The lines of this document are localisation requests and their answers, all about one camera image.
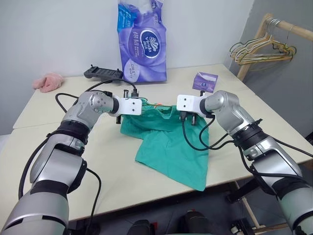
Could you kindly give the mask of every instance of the pink plush toy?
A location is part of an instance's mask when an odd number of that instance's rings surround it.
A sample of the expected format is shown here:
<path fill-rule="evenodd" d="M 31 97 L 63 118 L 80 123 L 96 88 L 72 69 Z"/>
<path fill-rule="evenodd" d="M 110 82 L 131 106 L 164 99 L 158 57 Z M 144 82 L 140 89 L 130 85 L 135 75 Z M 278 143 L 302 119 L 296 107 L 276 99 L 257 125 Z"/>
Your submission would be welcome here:
<path fill-rule="evenodd" d="M 43 78 L 33 81 L 33 88 L 40 89 L 41 92 L 46 93 L 53 91 L 61 86 L 63 78 L 57 73 L 47 73 Z"/>

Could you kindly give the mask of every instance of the white table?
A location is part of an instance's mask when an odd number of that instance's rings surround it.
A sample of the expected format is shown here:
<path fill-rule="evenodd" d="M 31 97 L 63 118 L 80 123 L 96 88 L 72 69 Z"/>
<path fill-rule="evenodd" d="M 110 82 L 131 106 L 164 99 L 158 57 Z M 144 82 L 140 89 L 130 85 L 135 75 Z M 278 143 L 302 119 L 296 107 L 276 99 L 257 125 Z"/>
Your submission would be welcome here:
<path fill-rule="evenodd" d="M 140 85 L 138 86 L 140 96 L 147 97 L 150 102 L 175 104 L 178 94 L 199 94 L 191 88 L 193 77 L 198 71 L 218 74 L 216 90 L 236 93 L 241 105 L 252 117 L 264 120 L 260 126 L 266 133 L 305 151 L 313 152 L 313 146 L 222 65 L 168 70 L 168 84 Z M 65 85 L 55 93 L 62 91 L 79 95 L 91 84 L 86 79 L 69 78 Z M 120 91 L 119 95 L 122 96 L 120 87 L 112 86 L 107 90 L 114 91 L 116 94 Z M 15 124 L 16 129 L 12 132 L 0 155 L 0 177 L 8 179 L 0 181 L 2 189 L 0 226 L 4 224 L 17 202 L 18 184 L 28 157 L 46 134 L 58 127 L 64 115 L 55 104 L 53 97 L 55 93 L 35 92 Z M 191 191 L 191 188 L 136 163 L 134 157 L 141 140 L 122 135 L 119 129 L 120 125 L 115 124 L 114 118 L 108 115 L 101 116 L 89 136 L 89 143 L 83 154 L 89 168 L 97 172 L 103 182 L 95 214 Z M 217 141 L 224 133 L 225 131 L 218 123 L 214 122 L 210 128 L 210 143 Z M 309 156 L 297 151 L 283 148 L 297 163 L 310 159 Z M 228 144 L 221 150 L 210 151 L 209 155 L 206 181 L 208 187 L 250 176 L 241 162 L 238 149 L 233 145 Z M 97 180 L 87 172 L 81 186 L 68 195 L 70 220 L 90 215 L 97 187 Z M 24 190 L 29 188 L 30 184 L 27 182 Z"/>

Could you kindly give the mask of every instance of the small purple box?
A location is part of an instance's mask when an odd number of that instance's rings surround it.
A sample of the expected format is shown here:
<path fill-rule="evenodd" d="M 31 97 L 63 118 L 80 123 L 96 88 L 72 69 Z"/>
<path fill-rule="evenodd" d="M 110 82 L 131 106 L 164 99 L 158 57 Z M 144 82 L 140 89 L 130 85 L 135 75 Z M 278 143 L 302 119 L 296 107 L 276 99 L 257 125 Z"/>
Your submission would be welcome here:
<path fill-rule="evenodd" d="M 215 84 L 217 81 L 218 75 L 209 74 L 205 72 L 198 72 L 194 79 L 193 89 L 214 92 Z"/>

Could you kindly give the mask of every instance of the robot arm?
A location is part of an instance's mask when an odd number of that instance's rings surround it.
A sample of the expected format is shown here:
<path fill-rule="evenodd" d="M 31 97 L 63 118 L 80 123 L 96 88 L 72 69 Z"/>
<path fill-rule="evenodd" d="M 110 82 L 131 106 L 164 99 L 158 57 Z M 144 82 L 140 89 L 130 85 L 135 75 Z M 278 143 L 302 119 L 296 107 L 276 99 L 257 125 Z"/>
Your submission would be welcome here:
<path fill-rule="evenodd" d="M 103 113 L 140 115 L 141 100 L 109 92 L 84 92 L 49 135 L 31 171 L 32 187 L 8 217 L 1 235 L 62 235 L 68 226 L 67 194 L 77 189 L 87 169 L 81 157 L 88 135 Z"/>
<path fill-rule="evenodd" d="M 217 91 L 211 96 L 179 95 L 177 109 L 197 113 L 201 117 L 214 113 L 219 125 L 243 150 L 250 169 L 264 192 L 276 195 L 286 221 L 295 234 L 313 234 L 313 189 L 304 179 L 296 162 L 265 134 L 245 109 L 236 95 Z M 262 176 L 285 174 L 285 177 Z"/>

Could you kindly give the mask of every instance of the tissue package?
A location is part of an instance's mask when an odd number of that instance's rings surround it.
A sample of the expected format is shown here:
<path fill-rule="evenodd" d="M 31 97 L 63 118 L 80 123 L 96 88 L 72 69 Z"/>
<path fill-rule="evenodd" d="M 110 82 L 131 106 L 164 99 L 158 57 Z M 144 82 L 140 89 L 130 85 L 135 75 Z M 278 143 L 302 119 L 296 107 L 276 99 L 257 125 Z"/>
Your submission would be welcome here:
<path fill-rule="evenodd" d="M 166 28 L 161 21 L 161 8 L 159 0 L 146 0 L 141 6 L 126 4 L 126 0 L 118 4 L 123 73 L 130 82 L 166 81 Z"/>
<path fill-rule="evenodd" d="M 215 74 L 198 72 L 194 79 L 193 89 L 214 92 L 215 84 L 219 76 Z"/>

